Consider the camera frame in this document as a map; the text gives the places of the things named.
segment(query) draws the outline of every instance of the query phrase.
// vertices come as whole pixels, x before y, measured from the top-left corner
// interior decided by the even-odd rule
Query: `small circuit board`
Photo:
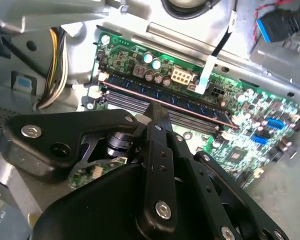
[[[140,114],[144,104],[138,107],[139,102],[151,100],[199,119],[202,124],[194,129],[194,122],[177,123],[177,114],[171,118],[173,130],[184,137],[193,154],[211,154],[246,187],[277,153],[290,150],[291,136],[300,130],[300,104],[216,73],[211,74],[204,94],[199,94],[196,86],[202,69],[103,32],[93,76],[102,76],[97,79],[100,89],[138,99],[133,104],[126,100],[126,106],[105,102],[102,109],[122,108]]]

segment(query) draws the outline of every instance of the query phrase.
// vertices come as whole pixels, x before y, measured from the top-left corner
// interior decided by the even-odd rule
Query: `blue connector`
[[[267,126],[272,129],[282,130],[286,126],[286,124],[283,121],[280,121],[278,119],[266,117],[266,120],[268,121]]]
[[[252,136],[252,141],[254,141],[255,143],[257,144],[260,144],[260,145],[266,145],[268,143],[268,140],[263,138],[263,137],[259,137],[259,136],[256,136],[256,135],[253,135]]]

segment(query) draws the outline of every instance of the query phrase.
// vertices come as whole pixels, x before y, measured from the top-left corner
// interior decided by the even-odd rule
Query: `wire bundle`
[[[265,9],[267,7],[278,7],[280,5],[285,5],[285,4],[290,4],[292,3],[294,0],[278,0],[274,3],[269,3],[269,4],[265,4],[263,6],[259,6],[257,7],[255,10],[254,10],[254,17],[255,17],[255,23],[254,23],[254,26],[253,26],[253,41],[254,42],[257,42],[257,28],[258,28],[258,24],[257,24],[257,20],[258,20],[258,12],[261,10],[261,9]]]
[[[33,105],[33,110],[50,106],[64,90],[68,77],[68,52],[66,32],[62,29],[50,29],[53,57],[50,63],[45,87],[41,99]]]

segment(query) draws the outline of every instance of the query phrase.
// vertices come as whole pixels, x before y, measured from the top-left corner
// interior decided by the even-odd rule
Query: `screw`
[[[42,131],[40,127],[35,125],[26,125],[23,128],[21,128],[21,133],[23,136],[27,138],[36,139],[39,138],[42,135]]]
[[[129,116],[125,116],[125,120],[127,120],[128,122],[130,122],[130,123],[132,123],[134,120],[131,118],[131,117],[129,117]]]
[[[101,43],[102,43],[103,45],[108,45],[108,44],[110,43],[110,36],[108,36],[108,35],[103,35],[103,36],[101,37]]]
[[[171,218],[171,209],[164,201],[158,201],[155,204],[155,211],[165,220],[169,220]]]
[[[184,139],[182,138],[182,136],[180,136],[180,135],[177,135],[177,136],[176,136],[176,139],[178,139],[179,142],[182,142],[182,141],[184,140]]]
[[[207,162],[210,161],[210,157],[208,157],[207,155],[203,154],[203,159],[206,160]]]
[[[281,233],[278,232],[277,230],[274,231],[274,234],[276,235],[276,237],[277,237],[279,240],[285,240],[284,237],[281,235]]]
[[[88,103],[86,105],[86,108],[89,109],[89,110],[92,110],[92,109],[94,109],[94,105],[92,103]]]
[[[154,126],[155,126],[155,128],[158,129],[159,131],[162,130],[162,128],[161,128],[159,125],[156,124],[156,125],[154,125]]]
[[[230,229],[228,227],[223,226],[221,228],[221,233],[222,233],[222,236],[224,237],[224,239],[226,239],[226,240],[235,240],[234,234],[232,233],[232,231],[230,231]]]
[[[6,212],[5,212],[5,211],[3,211],[3,212],[0,213],[0,223],[1,223],[2,220],[4,219],[5,215],[6,215]]]

